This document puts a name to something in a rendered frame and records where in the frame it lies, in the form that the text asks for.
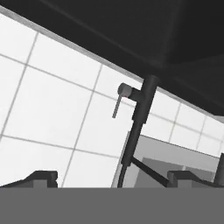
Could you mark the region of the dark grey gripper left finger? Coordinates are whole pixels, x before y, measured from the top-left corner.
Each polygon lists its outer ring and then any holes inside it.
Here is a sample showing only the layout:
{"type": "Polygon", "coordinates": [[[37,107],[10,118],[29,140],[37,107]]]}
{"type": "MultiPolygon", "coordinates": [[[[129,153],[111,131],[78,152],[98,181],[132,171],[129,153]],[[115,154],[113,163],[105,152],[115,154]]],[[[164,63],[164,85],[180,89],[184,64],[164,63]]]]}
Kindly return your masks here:
{"type": "Polygon", "coordinates": [[[2,185],[2,188],[57,188],[57,171],[34,171],[28,177],[2,185]]]}

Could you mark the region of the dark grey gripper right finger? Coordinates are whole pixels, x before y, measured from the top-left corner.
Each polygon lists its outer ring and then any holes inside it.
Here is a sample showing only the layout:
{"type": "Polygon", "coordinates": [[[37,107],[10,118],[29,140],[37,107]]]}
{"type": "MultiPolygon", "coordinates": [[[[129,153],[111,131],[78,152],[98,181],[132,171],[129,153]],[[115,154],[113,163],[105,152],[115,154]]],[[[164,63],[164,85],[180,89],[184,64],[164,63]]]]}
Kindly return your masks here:
{"type": "Polygon", "coordinates": [[[218,185],[197,177],[191,171],[168,171],[167,178],[169,187],[177,188],[224,188],[224,185],[218,185]]]}

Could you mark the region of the grey metal sink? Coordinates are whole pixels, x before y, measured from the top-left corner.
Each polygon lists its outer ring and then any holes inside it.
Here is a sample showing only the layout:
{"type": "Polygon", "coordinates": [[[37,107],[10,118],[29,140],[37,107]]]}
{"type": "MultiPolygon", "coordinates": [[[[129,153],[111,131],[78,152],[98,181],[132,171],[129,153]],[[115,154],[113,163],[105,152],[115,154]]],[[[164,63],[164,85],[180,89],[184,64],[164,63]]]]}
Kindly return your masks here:
{"type": "MultiPolygon", "coordinates": [[[[190,150],[147,136],[140,136],[134,157],[167,177],[168,171],[190,171],[200,179],[214,182],[220,157],[190,150]]],[[[123,188],[163,188],[155,179],[132,164],[125,172],[123,188]]]]}

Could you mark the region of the black sink tap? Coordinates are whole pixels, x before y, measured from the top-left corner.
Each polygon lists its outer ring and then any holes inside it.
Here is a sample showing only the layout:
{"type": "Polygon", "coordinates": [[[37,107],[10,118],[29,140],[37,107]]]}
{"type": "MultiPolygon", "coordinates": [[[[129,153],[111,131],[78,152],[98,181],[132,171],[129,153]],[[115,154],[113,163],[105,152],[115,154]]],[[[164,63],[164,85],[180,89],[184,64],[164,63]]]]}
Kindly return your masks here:
{"type": "Polygon", "coordinates": [[[150,167],[140,162],[134,157],[134,153],[137,147],[137,142],[141,134],[141,130],[144,124],[146,124],[148,115],[150,113],[151,104],[159,83],[159,78],[154,75],[148,76],[143,80],[143,85],[140,90],[132,87],[131,95],[128,99],[136,102],[134,114],[132,116],[133,124],[129,133],[128,141],[126,143],[124,153],[122,155],[122,169],[120,171],[117,187],[122,188],[124,177],[127,169],[131,164],[134,164],[141,171],[148,174],[155,179],[160,185],[167,187],[169,180],[162,175],[152,170],[150,167]]]}

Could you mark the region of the dark cupboard run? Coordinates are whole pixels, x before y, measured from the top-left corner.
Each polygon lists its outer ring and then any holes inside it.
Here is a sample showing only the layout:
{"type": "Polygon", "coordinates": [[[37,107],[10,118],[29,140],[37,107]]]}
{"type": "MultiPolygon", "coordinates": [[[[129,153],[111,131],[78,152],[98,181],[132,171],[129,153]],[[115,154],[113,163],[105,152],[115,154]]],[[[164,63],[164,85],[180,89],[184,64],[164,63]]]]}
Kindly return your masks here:
{"type": "Polygon", "coordinates": [[[0,6],[224,116],[224,0],[0,0],[0,6]]]}

